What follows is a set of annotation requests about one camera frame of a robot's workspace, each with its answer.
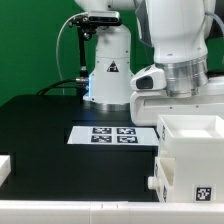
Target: black table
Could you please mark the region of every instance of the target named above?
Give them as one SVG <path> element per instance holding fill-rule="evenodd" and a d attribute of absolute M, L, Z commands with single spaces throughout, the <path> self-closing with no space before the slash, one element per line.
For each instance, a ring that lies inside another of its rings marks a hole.
<path fill-rule="evenodd" d="M 157 201 L 147 189 L 156 146 L 67 145 L 74 125 L 134 126 L 74 96 L 17 96 L 0 108 L 0 155 L 12 172 L 0 200 Z"/>

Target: white container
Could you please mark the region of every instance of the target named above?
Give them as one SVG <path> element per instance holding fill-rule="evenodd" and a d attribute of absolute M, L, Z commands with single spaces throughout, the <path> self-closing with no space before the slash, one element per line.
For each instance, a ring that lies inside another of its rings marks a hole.
<path fill-rule="evenodd" d="M 163 115 L 157 131 L 153 186 L 160 201 L 224 202 L 224 121 L 217 116 Z"/>

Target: green wall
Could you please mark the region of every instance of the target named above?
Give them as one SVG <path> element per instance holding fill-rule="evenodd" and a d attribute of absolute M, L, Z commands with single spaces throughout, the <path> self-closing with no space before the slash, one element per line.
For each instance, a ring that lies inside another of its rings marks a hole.
<path fill-rule="evenodd" d="M 70 16 L 81 11 L 73 0 L 0 1 L 0 105 L 16 95 L 35 94 L 59 81 L 55 60 L 58 32 Z M 147 65 L 145 49 L 138 42 L 134 12 L 122 12 L 132 32 L 131 69 Z M 87 43 L 89 71 L 94 67 L 94 44 Z M 223 39 L 208 41 L 209 69 L 224 69 Z M 149 60 L 152 62 L 152 49 Z M 77 76 L 79 56 L 76 29 L 66 28 L 62 36 L 60 61 L 64 78 Z"/>

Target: white plastic part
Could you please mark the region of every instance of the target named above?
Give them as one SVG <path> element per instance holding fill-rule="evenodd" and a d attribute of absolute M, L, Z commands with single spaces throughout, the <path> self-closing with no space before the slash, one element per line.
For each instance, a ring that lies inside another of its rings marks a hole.
<path fill-rule="evenodd" d="M 224 77 L 210 78 L 199 94 L 169 98 L 166 91 L 139 91 L 131 96 L 131 119 L 138 126 L 156 125 L 159 114 L 218 115 L 224 118 Z"/>
<path fill-rule="evenodd" d="M 131 80 L 131 88 L 138 91 L 136 82 L 142 78 L 150 77 L 153 80 L 153 88 L 147 90 L 161 90 L 166 88 L 166 77 L 163 69 L 156 68 L 152 65 L 150 68 L 143 68 Z"/>
<path fill-rule="evenodd" d="M 84 11 L 107 11 L 113 0 L 75 0 Z"/>
<path fill-rule="evenodd" d="M 159 187 L 159 181 L 156 177 L 148 178 L 148 188 L 150 190 L 156 190 Z"/>
<path fill-rule="evenodd" d="M 156 63 L 179 63 L 207 55 L 203 0 L 146 0 Z"/>
<path fill-rule="evenodd" d="M 135 10 L 136 0 L 113 0 L 113 10 Z"/>
<path fill-rule="evenodd" d="M 217 116 L 161 115 L 157 132 L 155 177 L 160 181 L 160 201 L 224 203 L 224 120 Z"/>
<path fill-rule="evenodd" d="M 75 0 L 75 2 L 88 12 L 95 10 L 135 10 L 139 0 L 138 2 L 137 0 Z"/>
<path fill-rule="evenodd" d="M 4 224 L 223 224 L 224 204 L 0 201 Z"/>
<path fill-rule="evenodd" d="M 11 172 L 10 156 L 0 156 L 0 186 Z"/>
<path fill-rule="evenodd" d="M 214 13 L 215 12 L 215 5 L 216 5 L 216 0 L 204 0 L 204 4 L 205 4 L 205 11 L 206 12 L 211 12 Z M 211 31 L 211 27 L 212 27 L 212 22 L 213 22 L 213 18 L 211 16 L 206 16 L 205 17 L 205 39 L 209 36 L 209 33 Z"/>
<path fill-rule="evenodd" d="M 123 25 L 98 28 L 95 69 L 90 74 L 86 101 L 99 104 L 127 104 L 132 90 L 130 81 L 131 34 Z"/>

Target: warning label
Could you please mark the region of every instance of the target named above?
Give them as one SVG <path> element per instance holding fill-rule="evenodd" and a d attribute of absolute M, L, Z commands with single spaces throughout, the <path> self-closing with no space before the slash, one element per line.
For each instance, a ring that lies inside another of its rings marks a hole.
<path fill-rule="evenodd" d="M 113 61 L 110 67 L 107 69 L 107 72 L 119 72 L 116 63 Z"/>

